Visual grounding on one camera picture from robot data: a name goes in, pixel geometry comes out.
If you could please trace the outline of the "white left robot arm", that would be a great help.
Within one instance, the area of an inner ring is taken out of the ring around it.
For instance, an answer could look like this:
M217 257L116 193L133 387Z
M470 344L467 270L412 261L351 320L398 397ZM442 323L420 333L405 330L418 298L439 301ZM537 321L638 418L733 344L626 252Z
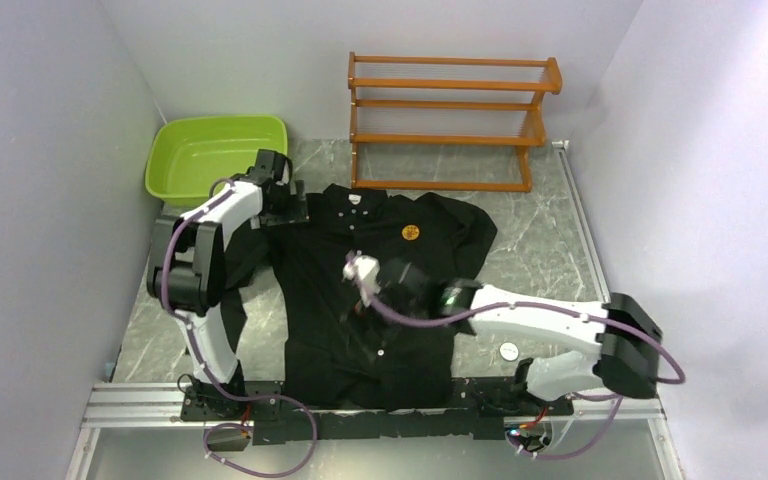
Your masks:
M207 200L154 224L146 290L177 322L193 360L193 376L212 388L207 407L223 420L238 417L247 394L240 360L222 317L226 250L242 226L257 229L308 220L304 183L292 160L261 149L244 173L216 180Z

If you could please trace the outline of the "white round brooch back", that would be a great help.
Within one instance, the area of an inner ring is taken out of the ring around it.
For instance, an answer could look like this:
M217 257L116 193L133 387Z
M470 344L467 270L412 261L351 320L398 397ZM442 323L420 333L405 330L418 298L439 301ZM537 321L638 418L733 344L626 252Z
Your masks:
M519 349L512 342L504 342L499 346L499 354L506 362L514 362L519 358Z

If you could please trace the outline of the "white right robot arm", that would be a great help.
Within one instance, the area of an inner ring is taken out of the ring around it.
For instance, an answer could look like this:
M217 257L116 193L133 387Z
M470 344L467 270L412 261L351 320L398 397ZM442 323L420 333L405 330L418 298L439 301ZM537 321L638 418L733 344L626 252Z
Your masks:
M453 326L473 336L520 334L565 347L564 354L518 367L509 392L521 414L596 388L640 400L657 394L663 334L629 295L612 293L605 303L545 299L470 279L436 280L409 262L367 255L347 262L344 274L363 304L392 323Z

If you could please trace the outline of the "black button shirt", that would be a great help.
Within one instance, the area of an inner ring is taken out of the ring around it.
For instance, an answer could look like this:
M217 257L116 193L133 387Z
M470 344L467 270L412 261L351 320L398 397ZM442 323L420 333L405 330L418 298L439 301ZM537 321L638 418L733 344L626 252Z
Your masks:
M473 281L497 236L491 216L436 193L417 198L330 185L302 224L243 225L228 285L270 266L288 337L285 393L303 403L436 408L452 391L458 328L441 326L450 280Z

